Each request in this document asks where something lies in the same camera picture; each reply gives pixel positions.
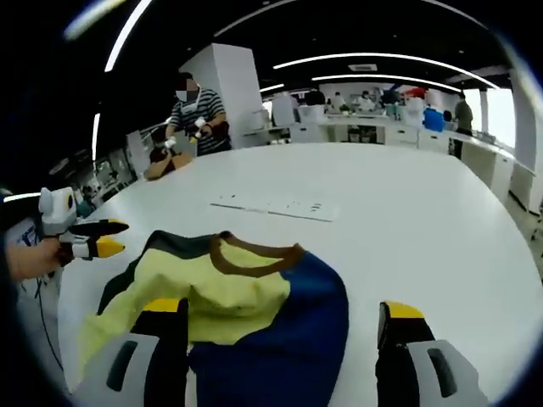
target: window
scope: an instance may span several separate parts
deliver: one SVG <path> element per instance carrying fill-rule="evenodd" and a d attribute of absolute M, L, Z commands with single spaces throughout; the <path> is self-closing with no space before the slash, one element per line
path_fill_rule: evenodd
<path fill-rule="evenodd" d="M 511 89 L 489 89 L 489 134 L 515 147 L 515 106 Z"/>
<path fill-rule="evenodd" d="M 472 128 L 477 131 L 482 131 L 483 114 L 481 112 L 481 93 L 479 89 L 467 89 L 464 91 L 464 94 L 466 95 L 466 102 L 473 113 Z"/>

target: curved led light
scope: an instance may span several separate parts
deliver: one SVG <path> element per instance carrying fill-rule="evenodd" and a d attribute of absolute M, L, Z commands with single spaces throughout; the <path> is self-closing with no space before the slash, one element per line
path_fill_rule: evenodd
<path fill-rule="evenodd" d="M 457 87 L 445 85 L 443 83 L 427 81 L 425 79 L 411 78 L 409 76 L 397 76 L 397 75 L 373 75 L 373 74 L 330 75 L 330 76 L 318 76 L 317 78 L 313 78 L 312 81 L 326 81 L 329 79 L 345 79 L 345 78 L 378 78 L 378 79 L 396 79 L 398 81 L 413 81 L 413 82 L 421 82 L 421 83 L 427 83 L 433 86 L 443 87 L 453 92 L 461 92 L 461 90 L 458 89 Z"/>
<path fill-rule="evenodd" d="M 39 197 L 41 194 L 42 194 L 41 192 L 30 192 L 30 193 L 21 193 L 19 195 L 11 195 L 9 197 L 4 198 L 3 202 L 7 203 L 11 201 L 18 201 L 19 199 L 24 199 L 24 198 Z"/>
<path fill-rule="evenodd" d="M 403 55 L 401 53 L 334 53 L 331 55 L 321 55 L 320 57 L 311 57 L 311 58 L 305 58 L 305 59 L 298 59 L 296 61 L 287 62 L 285 64 L 279 64 L 275 65 L 273 67 L 274 70 L 280 70 L 281 68 L 286 68 L 287 66 L 297 65 L 297 64 L 304 64 L 306 62 L 313 62 L 313 61 L 321 61 L 323 59 L 335 59 L 335 58 L 351 58 L 351 57 L 380 57 L 380 58 L 397 58 L 397 59 L 409 59 L 411 61 L 417 61 L 417 62 L 424 62 L 425 64 L 432 64 L 441 66 L 442 68 L 447 68 L 449 70 L 455 70 L 456 72 L 460 72 L 461 74 L 470 76 L 478 81 L 483 82 L 485 85 L 488 85 L 490 87 L 493 87 L 495 89 L 500 89 L 499 86 L 492 83 L 491 81 L 487 81 L 485 78 L 479 75 L 475 75 L 472 72 L 468 70 L 463 70 L 462 68 L 458 68 L 457 66 L 445 64 L 440 61 L 434 61 L 433 59 L 427 59 L 427 58 L 420 58 L 420 57 L 413 57 L 411 55 Z"/>
<path fill-rule="evenodd" d="M 473 23 L 475 23 L 477 25 L 480 25 L 484 29 L 488 30 L 488 28 L 483 23 L 481 23 L 479 20 L 476 20 L 471 15 L 464 13 L 463 11 L 459 10 L 458 8 L 454 8 L 454 7 L 450 6 L 449 4 L 444 4 L 442 2 L 438 2 L 437 0 L 422 0 L 422 1 L 425 2 L 425 3 L 433 4 L 434 6 L 439 6 L 441 8 L 445 8 L 445 9 L 447 9 L 449 11 L 452 11 L 453 13 L 461 15 L 462 17 L 464 17 L 464 18 L 466 18 L 468 20 L 471 20 Z"/>
<path fill-rule="evenodd" d="M 267 91 L 272 91 L 273 89 L 279 89 L 280 87 L 284 87 L 285 84 L 282 83 L 280 85 L 274 85 L 274 86 L 270 86 L 270 87 L 264 87 L 262 89 L 260 89 L 260 93 L 263 93 L 263 92 L 267 92 Z"/>
<path fill-rule="evenodd" d="M 100 113 L 94 115 L 94 124 L 92 126 L 92 161 L 96 161 L 96 143 L 98 140 L 98 125 L 100 124 Z"/>
<path fill-rule="evenodd" d="M 126 0 L 99 0 L 85 8 L 64 30 L 64 38 L 73 41 Z"/>
<path fill-rule="evenodd" d="M 234 28 L 236 25 L 241 24 L 244 21 L 250 20 L 253 17 L 257 16 L 258 14 L 265 13 L 266 11 L 269 11 L 272 8 L 283 6 L 284 4 L 292 3 L 292 2 L 295 2 L 295 1 L 297 1 L 297 0 L 282 0 L 282 1 L 277 2 L 277 3 L 272 3 L 272 4 L 268 5 L 268 6 L 263 7 L 263 8 L 259 8 L 258 10 L 254 11 L 253 13 L 245 15 L 241 19 L 237 19 L 233 23 L 231 23 L 231 24 L 227 25 L 226 27 L 224 27 L 222 30 L 217 31 L 215 33 L 215 35 L 213 35 L 213 36 L 215 38 L 217 38 L 218 36 L 224 34 L 228 30 L 231 30 L 232 28 Z"/>
<path fill-rule="evenodd" d="M 117 58 L 119 57 L 120 50 L 122 49 L 122 46 L 125 45 L 125 41 L 130 35 L 130 31 L 132 31 L 132 28 L 134 28 L 134 25 L 136 25 L 137 21 L 139 20 L 139 18 L 142 16 L 143 12 L 147 8 L 147 6 L 152 1 L 153 0 L 142 0 L 136 6 L 134 11 L 132 11 L 132 14 L 130 14 L 130 17 L 128 17 L 128 20 L 126 21 L 125 26 L 122 27 L 122 30 L 120 31 L 120 34 L 117 37 L 117 41 L 115 41 L 115 44 L 113 48 L 111 49 L 111 54 L 109 55 L 108 63 L 105 65 L 104 72 L 110 72 L 113 69 L 115 62 L 117 61 Z"/>

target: brown collar trim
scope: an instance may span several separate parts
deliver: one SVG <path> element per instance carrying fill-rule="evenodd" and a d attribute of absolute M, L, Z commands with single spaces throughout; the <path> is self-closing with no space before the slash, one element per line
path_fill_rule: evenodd
<path fill-rule="evenodd" d="M 266 265 L 262 267 L 239 267 L 230 263 L 221 252 L 221 240 L 224 240 L 232 246 L 245 249 L 254 254 L 258 254 L 262 257 L 269 257 L 272 259 L 280 259 L 278 262 L 272 265 Z M 269 248 L 267 246 L 260 246 L 258 244 L 244 242 L 243 240 L 235 237 L 231 232 L 224 231 L 218 235 L 214 235 L 211 238 L 211 250 L 210 257 L 213 266 L 224 274 L 234 274 L 238 276 L 249 277 L 263 277 L 272 273 L 292 269 L 296 263 L 298 263 L 304 256 L 305 250 L 296 243 L 290 248 Z"/>

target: yellow cloth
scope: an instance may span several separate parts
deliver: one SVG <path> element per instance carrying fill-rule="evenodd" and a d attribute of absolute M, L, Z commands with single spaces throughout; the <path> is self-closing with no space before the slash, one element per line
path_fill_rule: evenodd
<path fill-rule="evenodd" d="M 240 267 L 277 262 L 225 242 L 221 242 L 221 253 Z M 79 336 L 79 377 L 92 356 L 114 337 L 129 332 L 146 305 L 157 299 L 188 298 L 189 342 L 234 344 L 268 327 L 289 293 L 290 285 L 279 273 L 261 278 L 225 275 L 208 254 L 180 259 L 151 248 L 137 264 L 134 282 L 101 315 L 85 318 Z"/>

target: striped shirt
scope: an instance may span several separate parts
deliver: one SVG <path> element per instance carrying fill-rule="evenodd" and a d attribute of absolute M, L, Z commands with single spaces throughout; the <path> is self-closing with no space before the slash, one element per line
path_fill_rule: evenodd
<path fill-rule="evenodd" d="M 176 130 L 182 128 L 187 133 L 187 136 L 191 136 L 198 131 L 198 128 L 194 122 L 203 117 L 205 121 L 211 121 L 215 116 L 221 113 L 225 113 L 222 106 L 221 97 L 217 92 L 211 89 L 200 89 L 200 100 L 198 107 L 193 111 L 183 112 L 184 106 L 190 106 L 195 101 L 182 102 L 178 100 L 171 110 L 171 120 L 169 125 L 174 125 Z M 202 137 L 198 140 L 198 155 L 204 155 L 213 152 L 223 143 L 228 142 L 227 138 L 217 140 L 211 134 L 202 134 Z"/>

